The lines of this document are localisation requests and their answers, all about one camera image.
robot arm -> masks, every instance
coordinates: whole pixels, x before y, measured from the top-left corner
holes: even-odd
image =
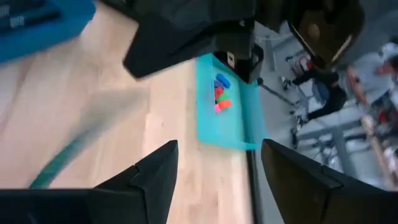
[[[124,60],[136,78],[213,52],[250,60],[254,21],[276,32],[287,21],[323,70],[398,42],[396,0],[102,1],[140,23]]]

plastic tray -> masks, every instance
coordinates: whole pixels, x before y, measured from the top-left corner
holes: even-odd
[[[227,89],[232,107],[215,112],[214,80],[218,73],[231,83]],[[197,58],[198,139],[206,144],[256,150],[267,137],[257,83],[244,83],[213,54]]]

floor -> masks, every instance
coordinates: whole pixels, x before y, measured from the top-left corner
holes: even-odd
[[[264,52],[266,53],[261,70],[261,77],[264,80],[264,84],[266,84],[274,91],[280,93],[281,95],[284,95],[290,101],[294,102],[297,97],[294,93],[289,91],[286,92],[282,89],[282,86],[279,83],[279,77],[285,76],[287,78],[294,78],[294,74],[292,73],[289,64],[287,64],[284,59],[286,58],[286,56],[292,55],[300,51],[302,47],[297,41],[291,41],[285,44],[283,47],[279,47],[278,50],[274,52],[274,60],[276,66],[275,70],[273,70],[273,66],[271,64],[272,56],[268,54],[267,48],[269,46],[266,44],[266,38],[271,38],[272,46],[275,47],[279,43],[283,42],[289,36],[290,32],[286,26],[282,26],[280,34],[276,34],[275,32],[258,25],[259,24],[256,24],[256,42],[263,47]],[[312,95],[311,83],[304,84],[302,88],[307,96]],[[267,133],[269,134],[269,138],[291,148],[292,144],[290,129],[293,126],[294,120],[293,117],[289,114],[289,111],[293,108],[264,89],[261,89],[261,97],[262,109],[266,119],[266,128]],[[320,105],[318,105],[314,101],[310,103],[310,107],[312,110],[319,108],[319,106]],[[308,123],[302,130],[300,130],[299,134],[309,133],[330,126],[358,120],[360,117],[361,113],[359,112],[357,107],[347,106],[345,109],[337,113],[333,113],[329,116],[322,117],[317,121],[312,121],[311,123]],[[345,135],[358,132],[363,132],[362,128],[346,131]],[[309,147],[310,145],[310,141],[300,142],[298,146],[298,152],[311,159],[321,162],[321,158],[318,154],[319,148],[311,149]],[[383,179],[381,169],[377,163],[375,154],[372,150],[369,149],[368,142],[351,141],[347,143],[346,147],[348,152],[350,153],[361,150],[363,151],[363,149],[368,149],[367,151],[352,154],[350,158],[353,161],[360,180],[384,189],[384,186],[382,184]],[[256,152],[256,158],[257,166],[259,167],[259,182],[261,185],[261,200],[264,223],[283,224],[283,219],[272,196],[272,192],[269,188],[269,184],[267,183],[264,170],[262,169],[260,151]],[[339,161],[336,161],[331,168],[341,171]]]
[[[26,188],[72,141],[52,188],[94,187],[178,139],[168,223],[251,223],[246,154],[197,141],[195,62],[133,80],[121,62],[137,24],[97,7],[80,37],[0,67],[0,187]]]

desk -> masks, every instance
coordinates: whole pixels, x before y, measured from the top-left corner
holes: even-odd
[[[197,141],[195,62],[134,81],[122,60],[137,24],[97,7],[79,38],[0,67],[0,187],[27,187],[87,131],[51,187],[94,187],[178,139],[169,223],[251,223],[246,153]]]
[[[398,191],[398,183],[397,181],[394,181],[394,179],[398,179],[398,170],[396,170],[395,172],[390,172],[388,168],[386,157],[383,154],[384,148],[377,136],[373,135],[374,121],[372,117],[363,116],[361,118],[361,124],[366,132],[366,135],[368,136],[371,149],[377,157],[377,162],[380,165],[381,171],[383,173],[383,178],[386,181],[387,187],[389,188],[389,190]]]

